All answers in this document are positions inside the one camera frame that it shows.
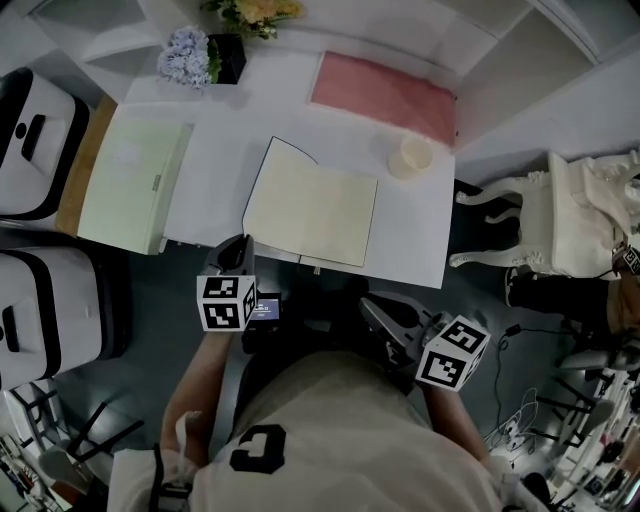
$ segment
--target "person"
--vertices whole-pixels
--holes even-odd
[[[558,313],[583,324],[605,339],[640,335],[640,282],[620,259],[614,261],[620,279],[578,279],[566,276],[518,275],[505,277],[509,306]]]
[[[115,455],[109,511],[184,510],[180,499],[194,512],[547,510],[489,456],[457,393],[422,388],[431,430],[380,366],[345,350],[304,349],[282,364],[291,350],[270,346],[285,368],[248,400],[245,371],[231,440],[210,459],[231,343],[205,335],[167,405],[159,448]]]

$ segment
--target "white cup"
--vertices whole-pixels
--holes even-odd
[[[389,157],[389,172],[398,179],[408,180],[426,171],[433,160],[429,143],[417,137],[408,137],[400,149]]]

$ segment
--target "dark gray floor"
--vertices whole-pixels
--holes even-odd
[[[517,221],[509,219],[498,226],[483,222],[487,213],[495,214],[503,208],[494,203],[488,207],[454,206],[450,252],[498,249],[513,243]],[[150,447],[158,439],[163,409],[203,335],[196,309],[195,282],[207,252],[205,248],[169,244],[157,257],[133,254],[129,257],[133,292],[133,336],[129,349],[119,359],[96,361],[56,378],[60,396],[74,423],[86,420],[100,402],[109,402],[113,414],[96,425],[92,437],[100,439],[128,421],[143,419],[145,427],[122,445]],[[263,258],[257,260],[257,274],[262,291],[279,288],[284,292],[299,282],[340,289],[349,278],[347,274],[326,270],[314,276],[310,267]],[[377,279],[370,280],[370,289],[403,293],[433,311],[447,310],[453,315],[475,318],[485,324],[495,340],[514,324],[558,330],[559,316],[506,307],[503,274],[500,268],[467,264],[458,269],[447,267],[441,290]],[[566,337],[540,333],[522,333],[512,339],[501,356],[498,391],[503,419],[520,407],[528,388],[536,387],[540,392],[550,389],[554,363],[568,352],[571,343]],[[235,391],[245,362],[246,357],[236,344],[225,377],[215,447],[228,436]],[[496,371],[496,350],[492,344],[461,392],[483,434],[488,434],[496,422],[497,404],[493,395]],[[540,415],[539,421],[546,418]]]

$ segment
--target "flower vase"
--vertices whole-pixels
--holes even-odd
[[[235,34],[216,34],[209,36],[218,45],[221,69],[218,84],[237,84],[247,63],[242,38]]]

